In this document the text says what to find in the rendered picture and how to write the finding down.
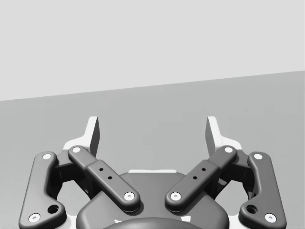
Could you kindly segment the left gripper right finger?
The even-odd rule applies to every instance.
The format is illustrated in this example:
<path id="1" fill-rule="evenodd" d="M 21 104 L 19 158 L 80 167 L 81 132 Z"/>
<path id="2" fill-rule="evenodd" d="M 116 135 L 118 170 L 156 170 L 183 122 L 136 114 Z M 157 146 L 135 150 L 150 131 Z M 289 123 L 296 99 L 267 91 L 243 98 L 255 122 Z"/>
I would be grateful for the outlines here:
<path id="1" fill-rule="evenodd" d="M 205 140 L 209 158 L 201 161 L 165 195 L 171 212 L 185 210 L 202 192 L 215 198 L 230 181 L 242 183 L 248 200 L 238 213 L 240 224 L 249 229 L 286 229 L 273 163 L 267 153 L 247 155 L 241 144 L 222 136 L 217 119 L 207 117 Z"/>

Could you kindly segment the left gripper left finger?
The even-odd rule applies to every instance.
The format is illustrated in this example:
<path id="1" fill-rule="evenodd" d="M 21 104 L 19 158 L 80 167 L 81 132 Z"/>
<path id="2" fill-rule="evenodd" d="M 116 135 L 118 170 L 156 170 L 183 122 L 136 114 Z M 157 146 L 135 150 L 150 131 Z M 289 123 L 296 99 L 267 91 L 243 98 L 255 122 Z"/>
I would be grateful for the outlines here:
<path id="1" fill-rule="evenodd" d="M 35 156 L 20 212 L 20 229 L 62 226 L 67 213 L 57 197 L 63 183 L 71 180 L 90 199 L 103 192 L 123 212 L 134 212 L 140 207 L 136 189 L 96 158 L 99 141 L 99 120 L 91 116 L 83 136 L 66 142 L 60 154 L 41 152 Z"/>

